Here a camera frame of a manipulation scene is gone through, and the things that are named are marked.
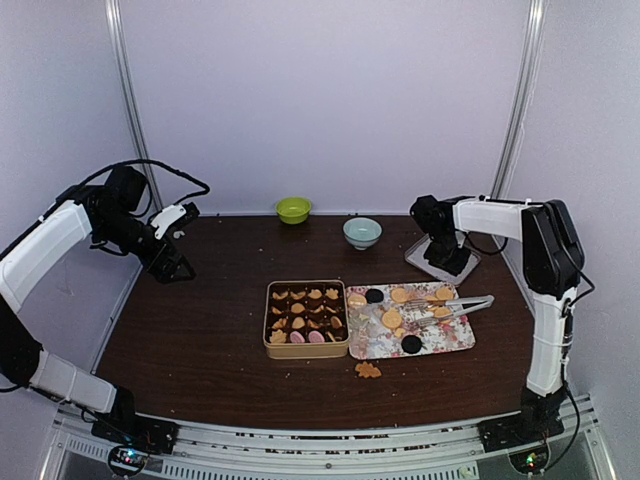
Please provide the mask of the metal serving tongs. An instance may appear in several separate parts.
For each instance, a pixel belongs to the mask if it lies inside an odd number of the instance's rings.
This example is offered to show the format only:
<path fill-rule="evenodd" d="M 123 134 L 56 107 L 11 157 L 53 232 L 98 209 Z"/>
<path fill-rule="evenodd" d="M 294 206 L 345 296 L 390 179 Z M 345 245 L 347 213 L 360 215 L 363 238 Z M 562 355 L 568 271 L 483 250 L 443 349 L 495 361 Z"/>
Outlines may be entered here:
<path fill-rule="evenodd" d="M 463 297 L 454 299 L 438 299 L 428 297 L 410 300 L 404 308 L 408 311 L 417 311 L 420 317 L 415 323 L 420 326 L 432 326 L 457 319 L 470 313 L 487 309 L 494 303 L 493 295 L 476 297 Z"/>

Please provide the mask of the pink round cookie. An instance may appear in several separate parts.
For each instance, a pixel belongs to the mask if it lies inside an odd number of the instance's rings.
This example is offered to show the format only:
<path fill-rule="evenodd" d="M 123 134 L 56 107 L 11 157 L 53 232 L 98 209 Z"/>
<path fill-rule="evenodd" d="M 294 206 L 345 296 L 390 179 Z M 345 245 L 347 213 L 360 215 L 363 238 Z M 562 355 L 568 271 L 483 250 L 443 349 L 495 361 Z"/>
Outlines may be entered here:
<path fill-rule="evenodd" d="M 302 344 L 306 342 L 304 335 L 298 331 L 293 331 L 290 333 L 289 341 L 292 344 Z"/>

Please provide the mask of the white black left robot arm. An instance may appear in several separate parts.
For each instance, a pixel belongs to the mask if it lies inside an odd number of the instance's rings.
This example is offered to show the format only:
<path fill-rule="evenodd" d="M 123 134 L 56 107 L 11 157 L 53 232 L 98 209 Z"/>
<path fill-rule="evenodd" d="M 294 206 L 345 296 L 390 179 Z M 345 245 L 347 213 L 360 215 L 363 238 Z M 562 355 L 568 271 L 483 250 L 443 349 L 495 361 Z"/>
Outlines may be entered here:
<path fill-rule="evenodd" d="M 147 220 L 137 209 L 149 181 L 143 166 L 157 166 L 195 191 Z M 189 282 L 196 272 L 176 245 L 176 236 L 196 220 L 194 198 L 209 185 L 155 159 L 107 165 L 64 190 L 48 209 L 1 253 L 1 373 L 12 389 L 30 389 L 89 411 L 123 444 L 144 433 L 133 395 L 50 352 L 24 325 L 20 313 L 33 291 L 77 245 L 135 257 L 160 285 Z"/>

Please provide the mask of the gold cookie tin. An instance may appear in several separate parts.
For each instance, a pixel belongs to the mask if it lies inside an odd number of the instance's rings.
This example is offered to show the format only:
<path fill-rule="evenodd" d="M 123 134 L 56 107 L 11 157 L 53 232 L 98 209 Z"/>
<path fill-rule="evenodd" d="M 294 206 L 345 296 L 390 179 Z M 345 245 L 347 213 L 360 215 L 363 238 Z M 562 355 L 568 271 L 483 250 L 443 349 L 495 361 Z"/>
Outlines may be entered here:
<path fill-rule="evenodd" d="M 274 302 L 274 291 L 289 298 Z M 298 331 L 306 342 L 292 344 Z M 267 356 L 275 360 L 341 358 L 349 348 L 347 302 L 339 279 L 274 281 L 267 286 L 262 339 Z"/>

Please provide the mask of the floral cookie tray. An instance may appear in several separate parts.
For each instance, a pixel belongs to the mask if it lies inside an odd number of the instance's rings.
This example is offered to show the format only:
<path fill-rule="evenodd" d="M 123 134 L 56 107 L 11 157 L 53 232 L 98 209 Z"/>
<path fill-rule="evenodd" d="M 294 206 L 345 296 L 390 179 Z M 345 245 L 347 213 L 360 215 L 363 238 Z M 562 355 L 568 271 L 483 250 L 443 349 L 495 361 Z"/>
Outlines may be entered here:
<path fill-rule="evenodd" d="M 420 313 L 404 308 L 410 300 L 458 298 L 456 287 L 450 283 L 349 286 L 346 288 L 346 302 L 352 293 L 364 295 L 368 301 L 361 308 L 350 308 L 347 304 L 349 354 L 357 360 L 452 353 L 471 349 L 476 344 L 467 316 L 438 325 L 420 326 L 415 323 Z M 422 340 L 423 347 L 419 353 L 411 355 L 402 350 L 401 342 L 407 335 L 416 335 Z"/>

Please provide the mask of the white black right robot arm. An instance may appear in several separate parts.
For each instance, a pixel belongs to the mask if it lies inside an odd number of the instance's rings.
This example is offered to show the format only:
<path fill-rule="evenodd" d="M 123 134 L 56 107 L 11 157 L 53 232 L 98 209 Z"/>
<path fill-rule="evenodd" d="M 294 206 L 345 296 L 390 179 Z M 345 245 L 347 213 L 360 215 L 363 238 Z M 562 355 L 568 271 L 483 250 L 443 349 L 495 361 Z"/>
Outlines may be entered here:
<path fill-rule="evenodd" d="M 559 417 L 570 396 L 566 366 L 573 339 L 573 310 L 582 298 L 585 258 L 570 213 L 561 200 L 493 200 L 460 196 L 416 199 L 410 215 L 428 236 L 428 273 L 463 278 L 471 252 L 458 233 L 481 233 L 520 242 L 524 278 L 534 304 L 531 365 L 515 415 L 485 420 L 478 430 L 485 451 L 509 449 L 563 433 Z"/>

